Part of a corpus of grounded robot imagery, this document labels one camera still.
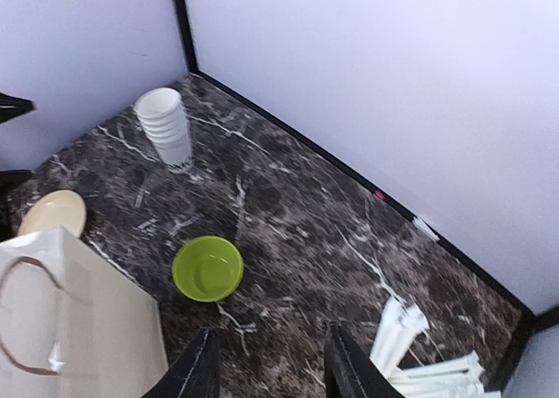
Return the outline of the cream paper bag with handles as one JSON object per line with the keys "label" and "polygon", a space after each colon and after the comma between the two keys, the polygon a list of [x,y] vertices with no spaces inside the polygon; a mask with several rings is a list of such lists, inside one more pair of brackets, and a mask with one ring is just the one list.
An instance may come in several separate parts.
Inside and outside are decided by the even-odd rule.
{"label": "cream paper bag with handles", "polygon": [[1,395],[142,397],[168,371],[158,304],[67,230],[1,244]]}

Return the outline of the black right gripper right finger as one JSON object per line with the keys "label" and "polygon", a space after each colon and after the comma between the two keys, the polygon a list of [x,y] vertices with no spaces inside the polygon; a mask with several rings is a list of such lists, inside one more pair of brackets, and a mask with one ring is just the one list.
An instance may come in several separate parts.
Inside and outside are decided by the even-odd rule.
{"label": "black right gripper right finger", "polygon": [[337,322],[328,326],[324,351],[326,397],[404,398]]}

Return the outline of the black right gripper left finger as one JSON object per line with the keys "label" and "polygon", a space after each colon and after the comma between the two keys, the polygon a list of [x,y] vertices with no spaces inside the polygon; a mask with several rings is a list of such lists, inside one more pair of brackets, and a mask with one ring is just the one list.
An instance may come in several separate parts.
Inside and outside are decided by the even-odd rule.
{"label": "black right gripper left finger", "polygon": [[219,342],[211,329],[200,331],[148,391],[148,398],[218,398],[219,395]]}

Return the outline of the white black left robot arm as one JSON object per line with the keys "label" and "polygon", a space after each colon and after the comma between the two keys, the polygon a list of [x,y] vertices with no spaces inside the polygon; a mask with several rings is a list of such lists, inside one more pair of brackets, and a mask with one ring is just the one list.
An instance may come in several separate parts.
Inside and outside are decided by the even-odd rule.
{"label": "white black left robot arm", "polygon": [[5,241],[14,236],[10,223],[10,192],[19,185],[27,182],[31,177],[31,171],[21,160],[17,160],[15,154],[21,154],[22,148],[18,148],[23,138],[14,135],[13,121],[33,112],[36,109],[34,102],[1,93],[1,240]]}

